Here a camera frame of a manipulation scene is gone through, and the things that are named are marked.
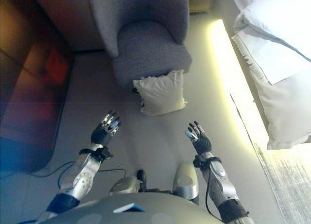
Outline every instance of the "robot forearm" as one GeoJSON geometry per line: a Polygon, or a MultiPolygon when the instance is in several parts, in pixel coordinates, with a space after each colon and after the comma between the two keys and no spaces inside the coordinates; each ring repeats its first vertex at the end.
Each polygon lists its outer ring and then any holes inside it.
{"type": "Polygon", "coordinates": [[[198,155],[193,164],[200,168],[207,183],[208,193],[226,224],[254,224],[229,181],[221,160],[211,153],[211,143],[198,122],[190,123],[186,135],[190,138],[198,155]]]}
{"type": "Polygon", "coordinates": [[[101,163],[110,159],[112,154],[106,145],[120,126],[120,118],[116,112],[110,111],[100,122],[91,136],[91,146],[82,149],[79,157],[64,176],[58,194],[51,201],[47,210],[40,215],[36,223],[54,217],[79,205],[80,200],[89,193],[93,178],[101,163]]]}

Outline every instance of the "black cable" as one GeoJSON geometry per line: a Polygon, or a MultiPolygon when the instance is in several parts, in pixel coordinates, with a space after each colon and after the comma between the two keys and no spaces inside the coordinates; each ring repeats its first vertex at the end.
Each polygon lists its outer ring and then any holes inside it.
{"type": "MultiPolygon", "coordinates": [[[[60,179],[63,176],[63,174],[70,168],[72,167],[73,164],[71,164],[69,167],[67,167],[66,169],[63,170],[63,172],[59,175],[58,179],[57,179],[57,186],[60,189],[60,179]]],[[[124,177],[126,177],[126,170],[125,169],[110,169],[110,170],[99,170],[98,172],[112,172],[112,171],[123,171],[124,172],[124,177]]]]}
{"type": "Polygon", "coordinates": [[[206,209],[207,209],[207,211],[209,212],[210,215],[212,215],[214,218],[216,218],[216,219],[218,219],[219,221],[222,222],[222,220],[220,220],[214,214],[212,214],[212,212],[208,208],[207,198],[208,198],[208,191],[209,191],[209,182],[210,182],[210,169],[209,169],[208,182],[207,182],[207,188],[206,188],[206,193],[205,193],[205,206],[206,206],[206,209]]]}
{"type": "MultiPolygon", "coordinates": [[[[37,175],[37,174],[31,174],[31,173],[26,173],[27,175],[30,175],[30,176],[33,176],[33,177],[37,177],[37,178],[45,178],[45,177],[48,177],[52,174],[54,174],[55,172],[57,172],[58,170],[60,170],[62,167],[64,167],[65,165],[67,164],[70,164],[70,163],[73,163],[74,161],[71,161],[71,162],[67,162],[67,163],[64,163],[63,165],[61,165],[59,168],[55,169],[53,172],[49,173],[49,174],[46,174],[46,175],[37,175]]],[[[5,178],[8,178],[12,175],[14,175],[16,173],[12,173],[12,174],[9,174],[9,175],[6,175],[4,177],[1,177],[0,179],[5,179],[5,178]]]]}
{"type": "Polygon", "coordinates": [[[45,178],[45,177],[48,177],[52,174],[54,174],[55,172],[57,172],[58,170],[60,170],[62,167],[70,164],[70,163],[74,163],[74,161],[71,161],[71,162],[67,162],[67,163],[64,163],[63,165],[61,165],[59,168],[57,168],[56,170],[54,170],[53,172],[49,173],[49,174],[46,174],[46,175],[37,175],[37,174],[28,174],[28,175],[31,175],[33,177],[38,177],[38,178],[45,178]]]}
{"type": "Polygon", "coordinates": [[[62,175],[70,168],[73,166],[73,162],[71,162],[72,164],[70,166],[68,166],[66,169],[63,170],[63,172],[61,172],[61,174],[58,176],[57,179],[57,186],[60,189],[60,178],[62,177],[62,175]]]}
{"type": "Polygon", "coordinates": [[[4,177],[1,177],[0,179],[5,179],[5,178],[8,178],[8,177],[11,177],[11,176],[14,175],[14,174],[16,174],[16,173],[8,174],[8,175],[6,175],[6,176],[4,176],[4,177]]]}
{"type": "Polygon", "coordinates": [[[35,223],[37,220],[28,220],[28,221],[23,221],[23,222],[20,222],[18,224],[26,224],[26,223],[35,223]]]}
{"type": "Polygon", "coordinates": [[[98,172],[113,172],[113,171],[123,171],[124,177],[126,177],[126,170],[125,169],[99,170],[98,172]]]}

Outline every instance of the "gray floor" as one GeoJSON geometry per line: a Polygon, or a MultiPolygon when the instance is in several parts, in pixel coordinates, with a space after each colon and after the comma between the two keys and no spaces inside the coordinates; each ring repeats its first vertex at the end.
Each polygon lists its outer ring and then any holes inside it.
{"type": "MultiPolygon", "coordinates": [[[[269,182],[222,87],[207,36],[213,20],[201,14],[191,16],[190,21],[186,45],[193,63],[185,74],[187,106],[166,115],[144,116],[139,111],[139,96],[116,87],[106,54],[80,54],[75,60],[55,152],[42,174],[74,160],[79,150],[89,145],[90,134],[102,116],[115,109],[122,119],[121,129],[110,143],[115,157],[105,161],[101,169],[124,168],[128,175],[134,175],[143,168],[148,187],[171,189],[178,164],[194,159],[195,151],[183,132],[189,122],[197,120],[255,223],[283,224],[269,182]]],[[[1,223],[35,219],[57,193],[59,174],[41,179],[17,174],[1,181],[1,223]]],[[[94,187],[83,202],[106,196],[121,177],[122,172],[97,174],[94,187]]],[[[206,184],[199,171],[198,177],[203,207],[206,184]]]]}

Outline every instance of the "fabric upholstery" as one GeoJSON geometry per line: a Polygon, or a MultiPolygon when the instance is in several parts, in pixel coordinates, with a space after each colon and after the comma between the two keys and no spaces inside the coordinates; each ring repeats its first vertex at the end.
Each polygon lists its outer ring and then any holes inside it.
{"type": "Polygon", "coordinates": [[[119,30],[126,24],[152,20],[163,24],[178,44],[189,27],[188,0],[90,0],[95,23],[111,57],[118,56],[119,30]]]}
{"type": "Polygon", "coordinates": [[[152,21],[122,28],[118,47],[119,56],[112,60],[113,70],[117,82],[124,88],[130,87],[132,80],[166,75],[173,69],[187,72],[191,63],[186,47],[176,44],[163,25],[152,21]]]}
{"type": "Polygon", "coordinates": [[[89,0],[118,84],[189,70],[188,0],[89,0]]]}
{"type": "Polygon", "coordinates": [[[134,80],[133,84],[142,98],[140,111],[147,116],[181,110],[186,106],[182,70],[173,70],[166,76],[134,80]]]}

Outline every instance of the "silver arm casing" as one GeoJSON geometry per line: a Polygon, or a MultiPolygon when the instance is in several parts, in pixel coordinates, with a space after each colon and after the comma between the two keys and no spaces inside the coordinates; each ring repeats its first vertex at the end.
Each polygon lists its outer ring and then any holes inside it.
{"type": "Polygon", "coordinates": [[[122,178],[110,189],[109,195],[138,192],[139,184],[134,176],[122,178]]]}
{"type": "Polygon", "coordinates": [[[198,177],[192,163],[179,165],[174,178],[173,194],[192,200],[199,195],[198,177]]]}
{"type": "MultiPolygon", "coordinates": [[[[103,148],[100,144],[92,144],[92,150],[103,148]]],[[[61,182],[59,193],[65,193],[81,200],[92,188],[93,179],[101,162],[91,154],[82,154],[78,157],[69,173],[61,182]]]]}
{"type": "MultiPolygon", "coordinates": [[[[214,157],[211,152],[206,152],[201,156],[205,159],[214,157]]],[[[209,165],[209,169],[202,171],[202,174],[204,180],[210,186],[208,193],[217,208],[229,200],[239,200],[235,187],[229,181],[227,173],[219,161],[212,161],[209,165]]],[[[226,224],[254,224],[254,221],[246,216],[236,218],[226,224]]]]}

